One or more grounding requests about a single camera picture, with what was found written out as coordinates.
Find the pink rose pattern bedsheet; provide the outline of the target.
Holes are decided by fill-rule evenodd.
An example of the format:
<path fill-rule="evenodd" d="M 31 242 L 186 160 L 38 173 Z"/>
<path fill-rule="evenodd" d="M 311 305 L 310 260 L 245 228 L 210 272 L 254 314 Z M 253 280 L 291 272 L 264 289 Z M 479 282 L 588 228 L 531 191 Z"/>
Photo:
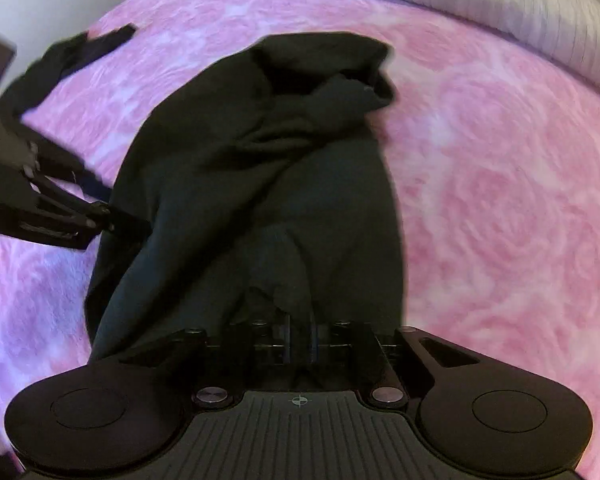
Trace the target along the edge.
<path fill-rule="evenodd" d="M 125 0 L 88 28 L 133 39 L 27 122 L 112 181 L 151 110 L 285 32 L 392 49 L 372 117 L 405 244 L 408 324 L 562 382 L 590 407 L 600 479 L 600 93 L 483 27 L 396 0 Z"/>

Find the black cloth garment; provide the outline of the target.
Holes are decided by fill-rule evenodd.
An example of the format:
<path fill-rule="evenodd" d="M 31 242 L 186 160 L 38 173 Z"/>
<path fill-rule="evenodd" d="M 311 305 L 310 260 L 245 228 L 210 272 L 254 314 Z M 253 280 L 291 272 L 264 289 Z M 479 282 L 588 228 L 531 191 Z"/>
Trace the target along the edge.
<path fill-rule="evenodd" d="M 3 93 L 0 118 L 33 130 L 24 113 L 133 35 L 124 26 L 53 44 Z M 84 300 L 93 360 L 189 328 L 219 335 L 276 312 L 298 325 L 394 331 L 404 292 L 400 221 L 368 122 L 393 100 L 381 70 L 388 53 L 350 32 L 265 37 L 150 112 L 110 200 L 49 178 L 107 205 L 114 222 L 94 238 Z"/>

